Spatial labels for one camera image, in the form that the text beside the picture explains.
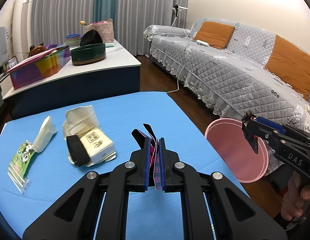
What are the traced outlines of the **right human hand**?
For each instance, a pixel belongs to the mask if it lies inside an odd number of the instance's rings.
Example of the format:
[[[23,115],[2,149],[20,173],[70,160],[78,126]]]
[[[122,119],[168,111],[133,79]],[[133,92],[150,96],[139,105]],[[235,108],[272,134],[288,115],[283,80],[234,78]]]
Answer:
[[[303,215],[303,205],[310,201],[310,185],[302,187],[302,183],[303,179],[297,172],[294,172],[288,181],[288,191],[283,197],[280,211],[287,221],[300,218]]]

